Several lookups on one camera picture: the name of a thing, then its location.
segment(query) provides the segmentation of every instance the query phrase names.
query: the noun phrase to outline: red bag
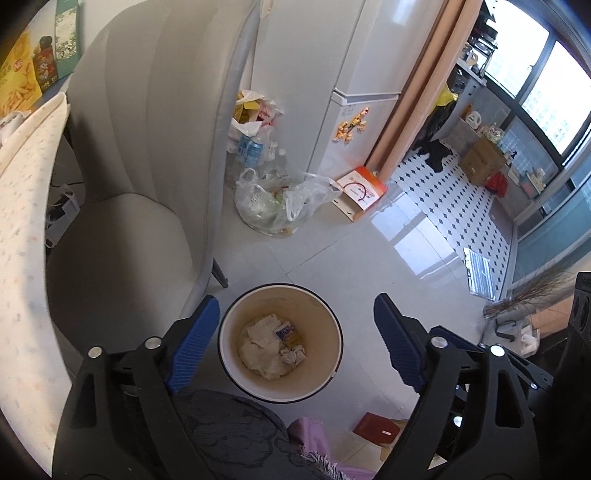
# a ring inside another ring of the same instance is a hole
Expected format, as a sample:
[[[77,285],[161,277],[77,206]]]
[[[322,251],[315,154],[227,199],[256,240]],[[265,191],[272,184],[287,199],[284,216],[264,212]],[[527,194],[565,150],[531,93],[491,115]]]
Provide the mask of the red bag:
[[[507,193],[507,186],[507,179],[501,172],[495,173],[491,178],[489,178],[485,185],[489,192],[495,193],[499,198],[503,198],[505,196]]]

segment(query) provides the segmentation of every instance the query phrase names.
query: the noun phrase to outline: chair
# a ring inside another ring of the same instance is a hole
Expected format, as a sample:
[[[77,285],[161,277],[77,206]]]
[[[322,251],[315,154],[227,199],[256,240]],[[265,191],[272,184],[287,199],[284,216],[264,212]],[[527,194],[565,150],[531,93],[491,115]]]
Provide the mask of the chair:
[[[76,67],[67,96],[86,203],[48,258],[47,295],[79,352],[133,350],[203,299],[258,18],[256,0],[147,0]]]

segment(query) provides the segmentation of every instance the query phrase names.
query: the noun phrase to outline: black and white patterned floor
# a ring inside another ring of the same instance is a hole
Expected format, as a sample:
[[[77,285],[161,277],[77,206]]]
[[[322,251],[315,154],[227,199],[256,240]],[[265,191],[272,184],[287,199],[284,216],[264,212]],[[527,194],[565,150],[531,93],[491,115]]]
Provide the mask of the black and white patterned floor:
[[[472,185],[459,167],[457,154],[443,160],[435,173],[426,156],[414,152],[396,169],[393,179],[427,215],[433,225],[464,259],[464,247],[491,261],[493,285],[500,294],[505,278],[509,245],[489,216],[494,195]]]

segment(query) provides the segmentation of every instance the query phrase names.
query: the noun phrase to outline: chair leg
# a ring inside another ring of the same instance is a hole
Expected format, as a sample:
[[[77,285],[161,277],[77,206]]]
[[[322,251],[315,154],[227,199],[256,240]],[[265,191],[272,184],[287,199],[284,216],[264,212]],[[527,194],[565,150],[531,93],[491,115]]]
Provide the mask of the chair leg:
[[[220,266],[217,264],[215,258],[213,259],[212,274],[222,287],[228,288],[228,279],[223,274],[223,271],[220,268]]]

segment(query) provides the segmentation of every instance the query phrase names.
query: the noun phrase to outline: orange box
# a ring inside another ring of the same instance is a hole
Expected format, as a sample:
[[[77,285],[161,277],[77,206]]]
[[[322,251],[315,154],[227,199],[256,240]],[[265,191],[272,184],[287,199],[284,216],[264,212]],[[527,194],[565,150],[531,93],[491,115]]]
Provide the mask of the orange box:
[[[388,187],[365,167],[357,167],[337,180],[337,183],[342,187],[343,194],[333,203],[352,222],[358,220],[388,191]]]

